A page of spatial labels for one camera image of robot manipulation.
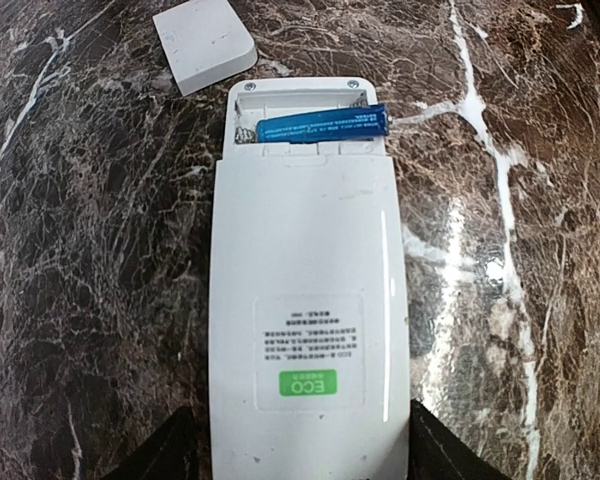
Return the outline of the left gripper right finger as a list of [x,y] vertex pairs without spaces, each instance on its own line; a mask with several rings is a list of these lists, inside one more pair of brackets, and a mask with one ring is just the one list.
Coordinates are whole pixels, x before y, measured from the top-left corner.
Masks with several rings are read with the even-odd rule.
[[509,480],[475,454],[422,403],[410,402],[410,480]]

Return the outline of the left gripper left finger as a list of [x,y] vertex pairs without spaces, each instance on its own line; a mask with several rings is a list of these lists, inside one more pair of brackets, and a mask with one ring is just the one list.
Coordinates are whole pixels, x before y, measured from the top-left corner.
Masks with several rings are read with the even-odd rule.
[[103,480],[199,478],[198,438],[190,407],[178,408]]

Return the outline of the white remote control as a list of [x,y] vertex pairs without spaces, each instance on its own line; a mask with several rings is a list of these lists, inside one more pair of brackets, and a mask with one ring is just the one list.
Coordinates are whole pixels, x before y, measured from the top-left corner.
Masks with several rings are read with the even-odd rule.
[[257,143],[260,120],[380,105],[356,77],[242,81],[227,99],[209,283],[216,479],[404,479],[407,288],[385,137]]

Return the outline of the blue battery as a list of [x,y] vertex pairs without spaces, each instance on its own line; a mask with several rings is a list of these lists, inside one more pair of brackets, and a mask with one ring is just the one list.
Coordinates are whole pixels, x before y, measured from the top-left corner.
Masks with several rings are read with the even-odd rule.
[[347,107],[260,120],[257,143],[314,144],[368,140],[389,135],[385,105]]

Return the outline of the white battery cover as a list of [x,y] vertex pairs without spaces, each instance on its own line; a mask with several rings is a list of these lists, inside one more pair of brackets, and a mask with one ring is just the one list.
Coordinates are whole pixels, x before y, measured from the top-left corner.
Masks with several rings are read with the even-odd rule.
[[183,96],[253,67],[257,48],[226,0],[186,1],[153,17],[163,51]]

